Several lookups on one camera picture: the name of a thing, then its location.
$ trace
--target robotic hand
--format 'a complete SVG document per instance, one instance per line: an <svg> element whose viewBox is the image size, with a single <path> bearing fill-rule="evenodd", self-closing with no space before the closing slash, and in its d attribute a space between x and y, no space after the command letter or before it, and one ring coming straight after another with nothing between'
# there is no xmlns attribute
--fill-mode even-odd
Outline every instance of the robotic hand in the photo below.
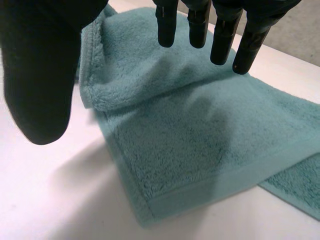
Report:
<svg viewBox="0 0 320 240"><path fill-rule="evenodd" d="M211 0L182 0L189 8L189 41L195 48L206 42ZM247 23L233 61L237 74L246 74L264 42L271 26L276 24L301 0L212 0L217 21L214 29L210 60L213 64L226 63L243 9ZM153 0L158 23L158 41L169 48L174 43L178 0Z"/></svg>
<svg viewBox="0 0 320 240"><path fill-rule="evenodd" d="M178 0L157 5L158 41L174 43ZM205 44L211 0L183 0L189 8L189 40ZM23 134L38 145L59 139L68 126L74 79L80 56L80 33L108 0L0 1L0 44L4 97ZM245 27L233 70L246 73L270 27L300 0L213 0L218 16L211 61L226 62L242 10Z"/></svg>

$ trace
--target towel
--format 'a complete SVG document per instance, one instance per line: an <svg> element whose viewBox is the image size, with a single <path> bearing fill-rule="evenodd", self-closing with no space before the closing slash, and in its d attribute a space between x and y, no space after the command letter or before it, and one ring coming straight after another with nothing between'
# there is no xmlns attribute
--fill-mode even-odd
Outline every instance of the towel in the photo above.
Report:
<svg viewBox="0 0 320 240"><path fill-rule="evenodd" d="M182 15L174 45L161 47L154 14L102 12L81 35L81 98L140 224L261 182L319 218L320 106L233 73L234 52L213 65L213 35L192 48Z"/></svg>

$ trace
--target towel fold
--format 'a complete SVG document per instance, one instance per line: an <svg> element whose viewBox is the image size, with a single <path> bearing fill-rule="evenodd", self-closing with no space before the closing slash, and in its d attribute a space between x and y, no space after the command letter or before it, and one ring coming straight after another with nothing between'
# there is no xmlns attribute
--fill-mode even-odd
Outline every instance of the towel fold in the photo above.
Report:
<svg viewBox="0 0 320 240"><path fill-rule="evenodd" d="M266 179L263 188L319 218L320 106L233 73L234 52L213 65L212 34L192 48L182 15L162 48L154 14L102 12L81 35L82 101L96 110L139 222Z"/></svg>

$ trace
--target terry cloth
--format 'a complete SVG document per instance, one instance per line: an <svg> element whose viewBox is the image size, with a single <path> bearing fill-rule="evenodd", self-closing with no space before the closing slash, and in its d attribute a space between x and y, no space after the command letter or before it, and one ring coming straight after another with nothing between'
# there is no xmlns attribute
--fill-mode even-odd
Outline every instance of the terry cloth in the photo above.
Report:
<svg viewBox="0 0 320 240"><path fill-rule="evenodd" d="M81 37L82 101L96 110L143 226L265 180L319 217L318 104L233 73L234 52L213 65L212 34L192 48L182 15L171 48L158 44L153 8L101 13Z"/></svg>

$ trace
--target white table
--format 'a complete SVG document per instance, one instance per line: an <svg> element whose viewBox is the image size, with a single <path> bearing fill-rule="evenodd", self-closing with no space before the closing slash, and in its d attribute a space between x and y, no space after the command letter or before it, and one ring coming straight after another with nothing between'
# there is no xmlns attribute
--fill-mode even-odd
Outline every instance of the white table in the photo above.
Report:
<svg viewBox="0 0 320 240"><path fill-rule="evenodd" d="M151 0L110 4L118 12L153 5ZM239 42L237 36L234 45ZM320 67L263 46L250 73L320 103ZM58 141L45 146L28 142L11 119L3 92L0 133L0 239L320 239L319 222L259 187L141 228L77 85L69 127Z"/></svg>

